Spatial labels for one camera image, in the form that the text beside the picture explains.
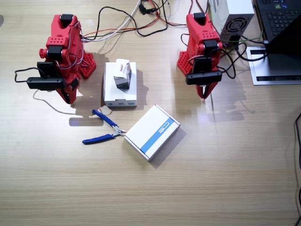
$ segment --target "blue stripe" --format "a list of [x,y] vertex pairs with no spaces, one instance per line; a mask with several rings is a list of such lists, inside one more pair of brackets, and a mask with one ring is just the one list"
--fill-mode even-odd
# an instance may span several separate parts
[[150,147],[162,136],[163,133],[173,124],[174,120],[171,118],[167,119],[162,126],[151,136],[151,138],[140,148],[143,153],[146,153]]

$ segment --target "blue and white box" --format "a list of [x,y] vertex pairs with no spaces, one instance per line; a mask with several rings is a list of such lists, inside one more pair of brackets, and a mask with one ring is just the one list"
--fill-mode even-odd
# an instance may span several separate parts
[[180,123],[158,105],[154,105],[125,135],[127,142],[150,161]]

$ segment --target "white box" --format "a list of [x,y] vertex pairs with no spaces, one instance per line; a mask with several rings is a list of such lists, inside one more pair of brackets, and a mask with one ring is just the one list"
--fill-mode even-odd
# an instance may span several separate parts
[[224,43],[239,39],[254,16],[252,0],[210,0],[212,23]]
[[104,102],[108,107],[137,106],[137,69],[136,63],[130,62],[132,77],[129,89],[119,89],[114,80],[117,63],[105,63],[104,69]]
[[154,105],[125,135],[127,142],[150,161],[179,129],[178,123],[158,105]]

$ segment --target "small white box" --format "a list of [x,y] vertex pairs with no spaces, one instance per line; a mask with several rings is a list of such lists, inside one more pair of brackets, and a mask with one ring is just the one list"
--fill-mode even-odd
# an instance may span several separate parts
[[119,89],[114,80],[116,62],[105,63],[104,69],[104,102],[108,107],[137,106],[137,69],[136,63],[130,62],[132,77],[129,89]]
[[178,123],[158,105],[154,105],[125,135],[127,142],[150,161],[179,129]]

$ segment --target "laptop keyboard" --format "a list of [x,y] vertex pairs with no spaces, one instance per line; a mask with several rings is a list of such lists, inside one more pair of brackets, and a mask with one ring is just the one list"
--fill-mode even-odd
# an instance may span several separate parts
[[300,15],[300,11],[270,11],[267,12],[269,24],[274,36],[279,35],[294,19]]

